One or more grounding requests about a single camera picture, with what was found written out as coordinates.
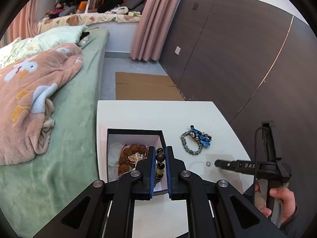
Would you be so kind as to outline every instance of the cardboard sheet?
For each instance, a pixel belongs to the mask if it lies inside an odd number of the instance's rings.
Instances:
[[[117,100],[184,101],[168,76],[116,72]]]

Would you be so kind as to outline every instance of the blue gripper pad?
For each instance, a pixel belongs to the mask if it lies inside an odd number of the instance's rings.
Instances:
[[[172,178],[171,178],[171,167],[169,162],[168,148],[165,148],[165,169],[166,169],[166,180],[167,180],[167,190],[169,198],[172,198]]]
[[[153,148],[153,156],[152,156],[152,165],[151,165],[151,175],[150,175],[150,190],[149,190],[149,196],[150,198],[153,198],[153,192],[154,192],[154,182],[155,182],[155,147]]]

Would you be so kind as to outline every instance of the metal strip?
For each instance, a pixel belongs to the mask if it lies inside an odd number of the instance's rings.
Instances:
[[[279,57],[279,55],[280,55],[280,53],[281,53],[281,51],[282,51],[282,49],[283,49],[283,47],[284,47],[284,45],[285,45],[286,39],[287,39],[288,34],[289,34],[290,30],[291,30],[291,26],[292,26],[293,20],[294,20],[294,15],[293,15],[293,17],[292,17],[291,24],[289,25],[289,28],[288,28],[286,37],[285,37],[285,39],[284,39],[284,42],[283,42],[283,44],[282,44],[282,46],[281,46],[281,48],[280,48],[280,50],[279,50],[279,52],[278,52],[278,54],[277,54],[275,60],[274,60],[274,62],[272,63],[270,69],[269,69],[269,70],[267,71],[267,73],[265,74],[265,76],[264,76],[263,80],[261,81],[261,83],[259,84],[259,86],[258,86],[258,87],[256,88],[256,90],[253,92],[253,94],[250,96],[250,98],[247,100],[247,102],[241,107],[241,109],[239,110],[239,112],[238,112],[238,113],[233,117],[233,119],[229,122],[229,124],[238,116],[238,114],[242,111],[242,109],[248,104],[248,102],[249,102],[249,101],[251,100],[251,98],[255,95],[255,93],[257,92],[257,90],[261,87],[262,83],[265,81],[266,77],[268,76],[268,74],[269,74],[270,71],[272,70],[272,68],[273,68],[273,66],[274,66],[274,64],[275,64],[275,62],[276,62],[276,60],[277,60],[277,58]]]

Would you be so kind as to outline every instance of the black cable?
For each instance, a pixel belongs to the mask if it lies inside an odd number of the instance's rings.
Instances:
[[[255,205],[255,193],[256,193],[256,171],[257,171],[257,163],[256,163],[256,151],[257,151],[257,134],[259,130],[268,130],[267,127],[259,127],[256,129],[255,135],[254,135],[254,177],[253,177],[253,189],[252,189],[252,202],[253,205]]]

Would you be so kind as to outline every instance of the pink curtain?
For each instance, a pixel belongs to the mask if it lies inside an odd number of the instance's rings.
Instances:
[[[133,60],[158,60],[180,0],[147,0],[138,24],[132,51]]]
[[[5,34],[7,44],[18,37],[25,39],[38,34],[36,22],[38,1],[30,0],[14,18]]]

